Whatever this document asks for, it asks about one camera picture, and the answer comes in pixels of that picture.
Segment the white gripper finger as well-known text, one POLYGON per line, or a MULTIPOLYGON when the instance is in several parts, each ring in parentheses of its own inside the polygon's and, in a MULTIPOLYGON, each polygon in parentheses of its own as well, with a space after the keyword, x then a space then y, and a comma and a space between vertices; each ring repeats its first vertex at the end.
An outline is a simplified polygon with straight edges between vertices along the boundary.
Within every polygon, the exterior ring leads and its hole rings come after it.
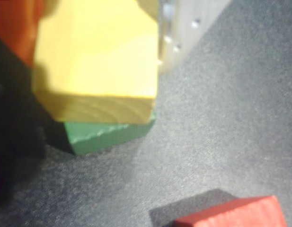
POLYGON ((230 0, 163 2, 159 19, 159 74, 179 65, 230 3, 230 0))

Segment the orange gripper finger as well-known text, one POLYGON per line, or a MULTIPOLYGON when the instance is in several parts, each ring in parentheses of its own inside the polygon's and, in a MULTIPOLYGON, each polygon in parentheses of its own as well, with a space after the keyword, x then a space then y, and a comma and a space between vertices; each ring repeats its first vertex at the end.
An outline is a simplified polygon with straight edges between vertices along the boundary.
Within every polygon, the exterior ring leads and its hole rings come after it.
POLYGON ((43 0, 0 0, 0 40, 29 67, 43 11, 43 0))

